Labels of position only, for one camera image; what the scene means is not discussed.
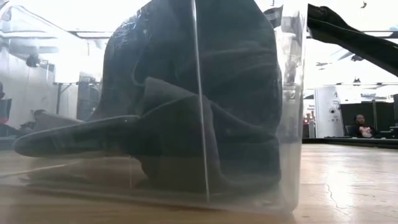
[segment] black partition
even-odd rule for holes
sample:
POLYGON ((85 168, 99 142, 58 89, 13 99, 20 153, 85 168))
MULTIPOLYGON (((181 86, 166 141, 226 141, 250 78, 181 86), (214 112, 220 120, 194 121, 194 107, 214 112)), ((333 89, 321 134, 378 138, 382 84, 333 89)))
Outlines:
POLYGON ((366 119, 366 123, 374 126, 372 102, 343 104, 340 105, 340 108, 344 126, 354 124, 354 117, 357 114, 362 114, 366 119))
POLYGON ((343 124, 352 125, 354 117, 357 114, 362 114, 366 123, 371 126, 376 126, 379 131, 388 131, 389 127, 395 125, 394 121, 394 104, 385 102, 376 102, 376 114, 373 110, 372 102, 352 103, 341 105, 341 115, 343 117, 343 124))
POLYGON ((398 123, 398 94, 394 95, 394 122, 398 123))

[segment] floor crack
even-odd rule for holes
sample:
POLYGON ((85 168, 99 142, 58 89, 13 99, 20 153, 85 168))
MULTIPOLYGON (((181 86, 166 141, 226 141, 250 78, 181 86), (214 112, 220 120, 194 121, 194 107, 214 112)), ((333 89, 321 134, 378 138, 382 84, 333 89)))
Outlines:
POLYGON ((330 186, 329 186, 326 182, 324 182, 324 184, 328 187, 328 192, 330 193, 329 197, 334 201, 334 203, 335 203, 335 205, 336 205, 336 208, 340 208, 340 207, 338 206, 336 200, 333 198, 333 192, 330 190, 330 186))

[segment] black chair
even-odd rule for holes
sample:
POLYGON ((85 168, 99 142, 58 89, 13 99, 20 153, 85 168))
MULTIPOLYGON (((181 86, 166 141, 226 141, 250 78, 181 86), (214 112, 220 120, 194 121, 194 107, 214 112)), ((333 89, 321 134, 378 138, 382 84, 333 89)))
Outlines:
POLYGON ((12 99, 0 100, 0 138, 18 135, 19 131, 6 125, 10 117, 12 99))
POLYGON ((358 129, 357 126, 355 126, 355 125, 346 125, 345 128, 346 128, 346 136, 357 137, 357 135, 356 135, 356 130, 358 129))

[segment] table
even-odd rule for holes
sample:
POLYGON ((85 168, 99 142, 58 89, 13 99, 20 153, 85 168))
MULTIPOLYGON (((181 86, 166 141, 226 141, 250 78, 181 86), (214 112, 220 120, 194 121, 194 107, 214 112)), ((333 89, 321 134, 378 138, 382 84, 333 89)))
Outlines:
MULTIPOLYGON (((17 156, 0 152, 0 178, 1 174, 26 172, 24 160, 17 156)), ((395 150, 303 145, 300 205, 292 217, 110 202, 0 187, 0 223, 398 223, 397 164, 395 150)))

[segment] folded black clothing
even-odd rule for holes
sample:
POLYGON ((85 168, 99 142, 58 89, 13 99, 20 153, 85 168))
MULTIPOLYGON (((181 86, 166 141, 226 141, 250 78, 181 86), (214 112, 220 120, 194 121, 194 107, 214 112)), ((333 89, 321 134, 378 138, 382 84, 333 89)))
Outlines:
POLYGON ((100 103, 86 125, 136 119, 108 128, 108 137, 106 123, 78 138, 89 142, 85 136, 97 133, 98 141, 118 145, 140 160, 158 189, 277 185, 282 81, 273 28, 254 0, 201 0, 196 8, 198 52, 191 1, 152 0, 115 31, 104 55, 100 103))

